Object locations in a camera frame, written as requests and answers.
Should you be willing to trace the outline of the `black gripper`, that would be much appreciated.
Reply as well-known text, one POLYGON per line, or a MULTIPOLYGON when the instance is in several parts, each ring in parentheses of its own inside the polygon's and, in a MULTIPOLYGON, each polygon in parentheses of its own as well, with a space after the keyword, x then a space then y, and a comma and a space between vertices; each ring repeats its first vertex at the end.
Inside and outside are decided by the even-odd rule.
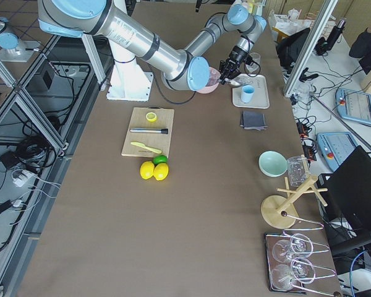
POLYGON ((252 58, 250 54, 239 46, 235 46, 230 52, 229 57, 225 61, 220 61, 220 81, 233 80, 241 73, 239 70, 241 64, 250 65, 251 62, 252 58))

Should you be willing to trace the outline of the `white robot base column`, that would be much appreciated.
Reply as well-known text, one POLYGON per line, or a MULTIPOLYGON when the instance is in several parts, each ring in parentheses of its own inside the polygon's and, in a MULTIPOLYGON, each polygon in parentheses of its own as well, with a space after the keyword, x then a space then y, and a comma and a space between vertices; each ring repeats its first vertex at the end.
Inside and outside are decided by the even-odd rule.
POLYGON ((144 72, 137 64, 136 57, 124 48, 134 33, 123 20, 115 20, 114 26, 119 29, 117 36, 120 44, 110 41, 109 45, 114 58, 114 68, 111 74, 110 88, 107 93, 109 100, 148 101, 153 74, 144 72))

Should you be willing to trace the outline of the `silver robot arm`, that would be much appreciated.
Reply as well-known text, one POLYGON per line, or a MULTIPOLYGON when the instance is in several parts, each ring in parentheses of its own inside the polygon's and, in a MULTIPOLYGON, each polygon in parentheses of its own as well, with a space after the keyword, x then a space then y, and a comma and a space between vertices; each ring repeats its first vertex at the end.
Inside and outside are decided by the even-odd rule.
POLYGON ((211 17, 184 49, 176 50, 112 1, 38 1, 38 21, 42 31, 53 35, 102 35, 159 69, 167 88, 192 91, 207 85, 210 67, 202 55, 222 34, 235 30, 241 34, 228 58, 220 62, 220 81, 225 83, 239 75, 243 62, 250 62, 251 49, 267 25, 263 17, 233 4, 227 13, 211 17))

